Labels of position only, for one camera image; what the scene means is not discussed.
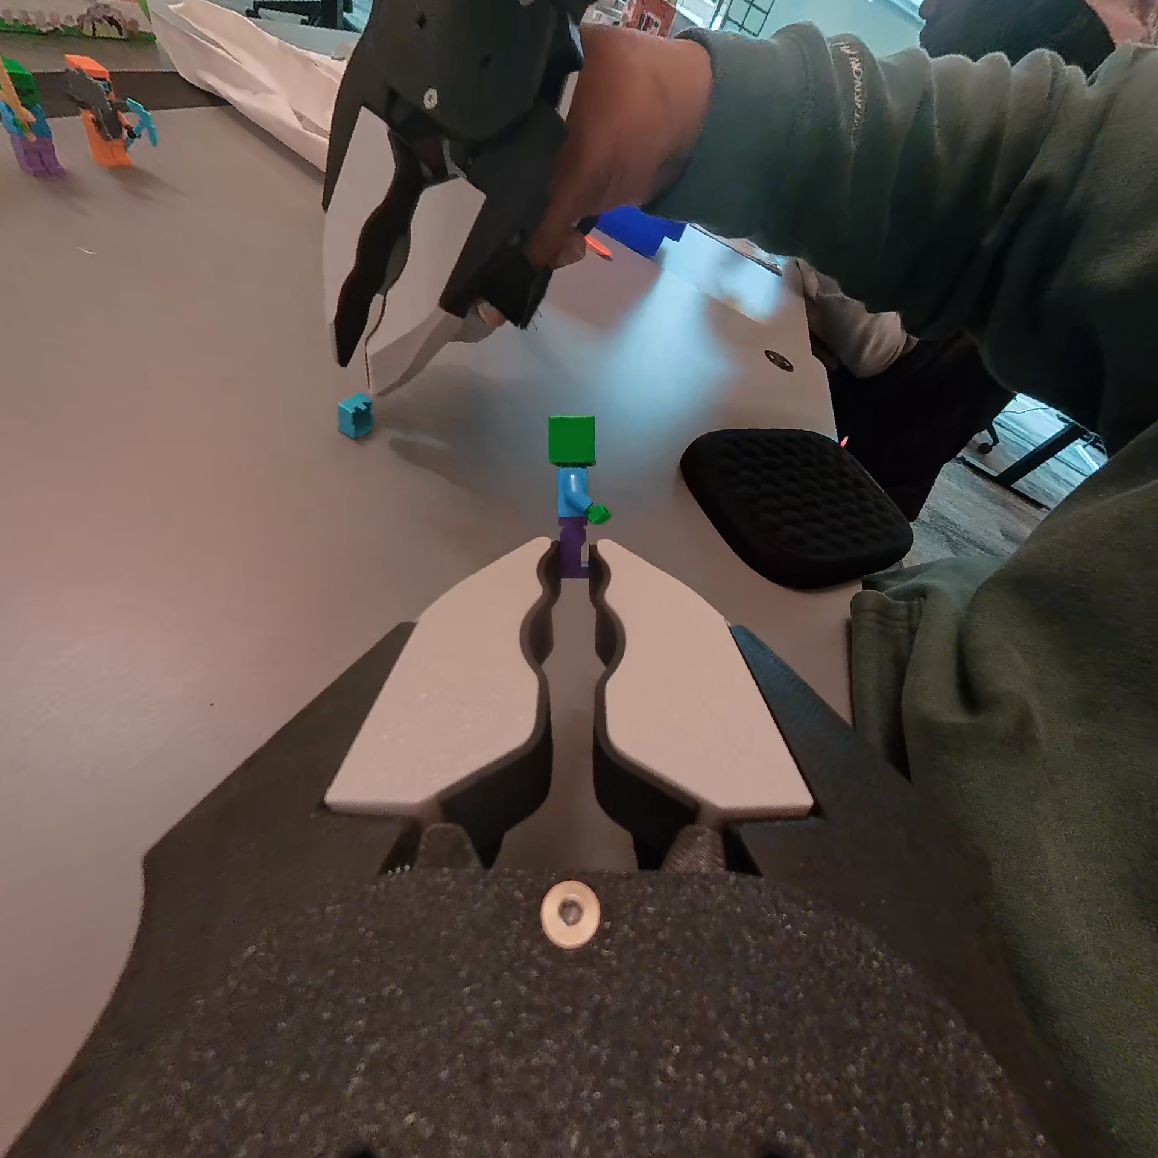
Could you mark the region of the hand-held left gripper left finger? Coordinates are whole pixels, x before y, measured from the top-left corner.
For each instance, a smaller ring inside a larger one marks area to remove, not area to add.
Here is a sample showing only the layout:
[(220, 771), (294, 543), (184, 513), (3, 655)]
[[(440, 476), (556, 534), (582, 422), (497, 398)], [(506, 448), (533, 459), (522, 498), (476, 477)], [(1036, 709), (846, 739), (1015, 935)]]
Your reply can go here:
[(494, 863), (546, 801), (555, 739), (544, 663), (555, 645), (556, 543), (519, 549), (414, 623), (325, 795), (334, 813), (464, 829)]

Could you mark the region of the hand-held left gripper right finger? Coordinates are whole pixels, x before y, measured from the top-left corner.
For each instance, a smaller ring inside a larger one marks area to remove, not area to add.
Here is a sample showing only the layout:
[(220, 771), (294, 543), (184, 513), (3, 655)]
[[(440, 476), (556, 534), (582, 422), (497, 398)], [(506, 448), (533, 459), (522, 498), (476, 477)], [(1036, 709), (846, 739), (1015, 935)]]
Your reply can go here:
[(698, 591), (614, 540), (589, 551), (597, 615), (593, 783), (643, 864), (690, 826), (723, 833), (814, 812), (734, 636)]

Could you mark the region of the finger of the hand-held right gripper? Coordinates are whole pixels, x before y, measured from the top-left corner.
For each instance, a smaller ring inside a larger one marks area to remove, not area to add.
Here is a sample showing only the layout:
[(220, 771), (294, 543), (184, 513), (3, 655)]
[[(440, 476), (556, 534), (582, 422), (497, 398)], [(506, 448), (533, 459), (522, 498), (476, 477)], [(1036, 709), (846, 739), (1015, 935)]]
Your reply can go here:
[(411, 223), (427, 190), (424, 164), (387, 124), (362, 110), (338, 171), (323, 227), (323, 291), (337, 361), (367, 354), (373, 316), (392, 281), (392, 261), (406, 262)]
[(427, 189), (410, 227), (407, 259), (392, 261), (392, 281), (367, 336), (367, 379), (373, 398), (407, 385), (449, 343), (478, 343), (494, 324), (472, 305), (464, 317), (440, 306), (484, 196), (455, 178)]

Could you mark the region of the grey desk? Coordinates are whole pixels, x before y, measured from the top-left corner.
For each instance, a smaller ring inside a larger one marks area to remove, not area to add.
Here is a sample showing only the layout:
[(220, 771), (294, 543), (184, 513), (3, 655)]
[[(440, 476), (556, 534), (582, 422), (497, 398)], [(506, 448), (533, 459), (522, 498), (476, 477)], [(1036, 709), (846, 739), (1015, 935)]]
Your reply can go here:
[(708, 430), (832, 432), (793, 269), (699, 230), (660, 263), (615, 244), (352, 441), (319, 174), (228, 106), (155, 116), (114, 172), (58, 120), (63, 182), (3, 143), (3, 1148), (107, 1005), (145, 852), (396, 623), (552, 532), (551, 414), (597, 418), (611, 538), (850, 714), (851, 587), (756, 576), (677, 469)]

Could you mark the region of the person's right hand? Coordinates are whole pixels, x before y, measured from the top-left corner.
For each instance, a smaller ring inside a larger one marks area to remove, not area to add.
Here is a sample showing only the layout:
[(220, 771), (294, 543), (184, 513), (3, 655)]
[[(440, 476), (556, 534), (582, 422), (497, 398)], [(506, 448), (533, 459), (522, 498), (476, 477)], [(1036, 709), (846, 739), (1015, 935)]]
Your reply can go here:
[(697, 40), (589, 25), (582, 44), (552, 194), (527, 245), (540, 270), (584, 258), (582, 221), (661, 196), (686, 165), (712, 105), (712, 58)]

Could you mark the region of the white paper bag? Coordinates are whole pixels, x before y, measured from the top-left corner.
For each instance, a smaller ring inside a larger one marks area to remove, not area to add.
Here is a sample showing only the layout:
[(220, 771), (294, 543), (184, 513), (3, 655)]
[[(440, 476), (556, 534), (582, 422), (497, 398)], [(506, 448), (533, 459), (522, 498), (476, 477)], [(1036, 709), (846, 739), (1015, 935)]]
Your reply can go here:
[(325, 170), (338, 87), (358, 37), (250, 19), (216, 3), (154, 3), (162, 50), (183, 80)]

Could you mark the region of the blue plastic bin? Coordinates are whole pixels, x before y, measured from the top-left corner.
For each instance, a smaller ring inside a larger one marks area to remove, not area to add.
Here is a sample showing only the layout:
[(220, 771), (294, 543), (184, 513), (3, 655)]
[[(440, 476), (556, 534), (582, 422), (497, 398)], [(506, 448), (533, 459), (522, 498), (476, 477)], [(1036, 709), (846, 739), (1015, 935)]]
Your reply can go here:
[(637, 207), (621, 207), (599, 216), (597, 230), (631, 251), (654, 259), (662, 244), (682, 241), (687, 225), (651, 215)]

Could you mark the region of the black mesh wrist rest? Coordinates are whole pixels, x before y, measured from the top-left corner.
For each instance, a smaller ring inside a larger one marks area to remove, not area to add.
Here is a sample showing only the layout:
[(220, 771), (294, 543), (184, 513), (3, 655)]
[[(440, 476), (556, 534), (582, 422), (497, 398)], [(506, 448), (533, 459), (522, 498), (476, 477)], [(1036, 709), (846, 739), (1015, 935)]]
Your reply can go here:
[(789, 589), (850, 585), (892, 568), (909, 520), (855, 458), (804, 429), (717, 429), (691, 441), (680, 473), (734, 553)]

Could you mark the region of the orange toy figure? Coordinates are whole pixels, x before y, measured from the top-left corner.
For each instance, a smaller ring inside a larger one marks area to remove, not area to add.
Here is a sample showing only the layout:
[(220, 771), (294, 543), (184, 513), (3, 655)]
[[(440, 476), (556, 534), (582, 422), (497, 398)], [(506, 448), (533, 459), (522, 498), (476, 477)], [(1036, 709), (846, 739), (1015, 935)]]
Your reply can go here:
[(133, 168), (132, 149), (137, 142), (158, 146), (152, 113), (133, 98), (120, 97), (109, 70), (92, 57), (67, 54), (64, 59), (68, 97), (81, 110), (93, 161), (105, 170)]

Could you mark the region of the toy set cardboard box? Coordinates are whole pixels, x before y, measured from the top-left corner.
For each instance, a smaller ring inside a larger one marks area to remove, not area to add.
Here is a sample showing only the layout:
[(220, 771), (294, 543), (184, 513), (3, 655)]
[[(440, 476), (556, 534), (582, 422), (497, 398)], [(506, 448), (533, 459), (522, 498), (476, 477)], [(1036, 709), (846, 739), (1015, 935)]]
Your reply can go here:
[(148, 3), (2, 1), (2, 33), (155, 43)]

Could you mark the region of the green toy figure purple legs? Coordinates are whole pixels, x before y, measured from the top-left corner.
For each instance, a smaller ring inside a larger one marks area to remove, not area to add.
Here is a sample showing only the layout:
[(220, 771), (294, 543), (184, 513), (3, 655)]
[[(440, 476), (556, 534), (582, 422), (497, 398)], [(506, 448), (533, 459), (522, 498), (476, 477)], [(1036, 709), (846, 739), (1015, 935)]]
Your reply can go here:
[(38, 179), (65, 179), (53, 131), (35, 76), (18, 61), (2, 61), (2, 117), (12, 150), (24, 174)]

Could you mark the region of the person's green hoodie torso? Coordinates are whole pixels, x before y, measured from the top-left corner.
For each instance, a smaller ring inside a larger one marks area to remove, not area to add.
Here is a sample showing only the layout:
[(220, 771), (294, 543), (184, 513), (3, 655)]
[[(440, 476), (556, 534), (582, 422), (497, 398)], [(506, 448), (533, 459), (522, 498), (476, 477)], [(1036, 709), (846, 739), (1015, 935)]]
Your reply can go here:
[(1006, 560), (864, 580), (854, 716), (989, 862), (1022, 999), (1117, 1155), (1157, 1154), (1157, 432)]

